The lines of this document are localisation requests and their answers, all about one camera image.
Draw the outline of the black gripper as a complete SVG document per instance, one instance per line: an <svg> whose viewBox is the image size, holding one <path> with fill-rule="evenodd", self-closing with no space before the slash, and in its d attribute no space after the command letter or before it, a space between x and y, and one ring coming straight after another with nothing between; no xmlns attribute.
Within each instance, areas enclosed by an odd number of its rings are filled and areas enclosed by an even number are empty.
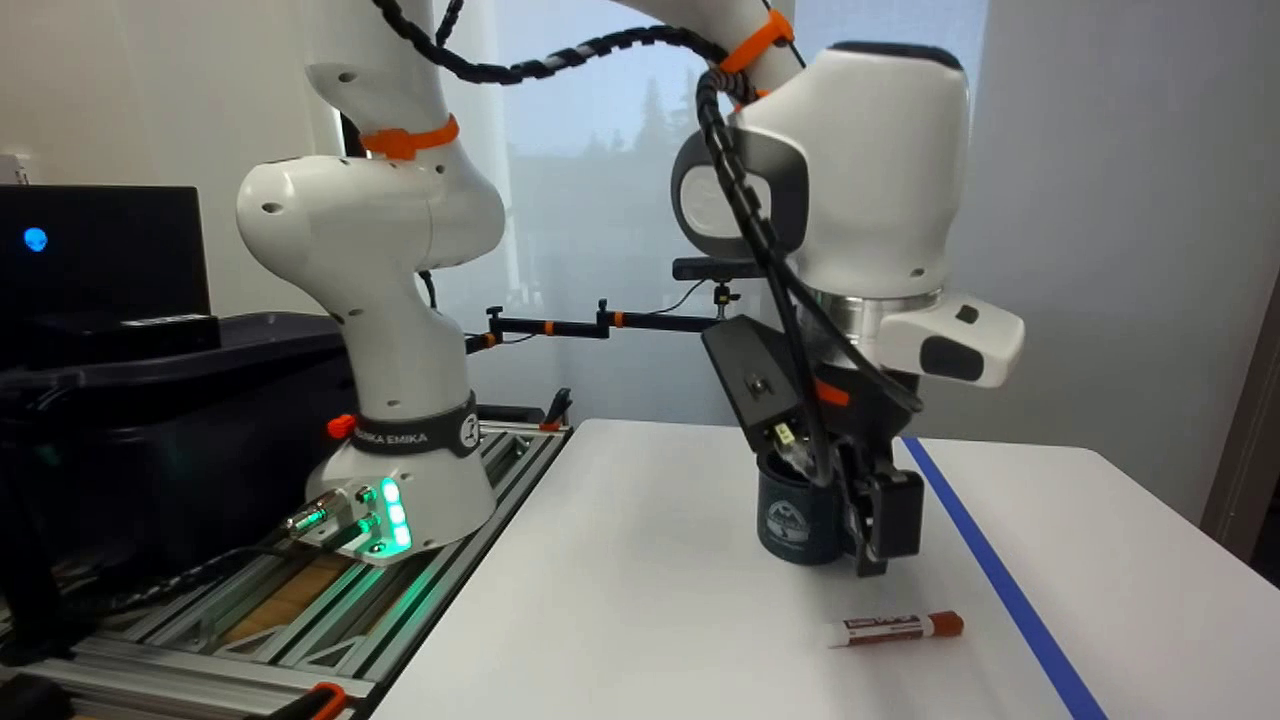
<svg viewBox="0 0 1280 720"><path fill-rule="evenodd" d="M926 525L926 478L894 471L894 439L908 429L900 406L867 372L821 363L800 378L818 447L828 443L831 469L850 478L850 534L859 576L884 576L884 555L917 555Z"/></svg>

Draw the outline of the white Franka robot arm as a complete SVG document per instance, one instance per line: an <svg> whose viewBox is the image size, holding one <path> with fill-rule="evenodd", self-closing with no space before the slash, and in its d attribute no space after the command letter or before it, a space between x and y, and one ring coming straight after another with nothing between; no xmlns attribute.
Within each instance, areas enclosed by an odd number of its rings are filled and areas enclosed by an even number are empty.
<svg viewBox="0 0 1280 720"><path fill-rule="evenodd" d="M249 250L341 326L358 417L312 471L287 533L364 565L401 565L482 533L470 331L429 276L490 257L498 187L460 146L448 77L521 85L632 44L706 60L698 132L674 161L674 213L713 264L766 276L771 311L702 326L762 464L787 508L792 565L884 569L921 549L926 487L894 464L926 378L997 388L1025 320L944 289L944 239L970 153L965 64L927 44L844 38L805 54L767 0L623 0L646 19L521 64L475 64L395 0L305 8L312 91L359 132L352 156L259 162L236 194Z"/></svg>

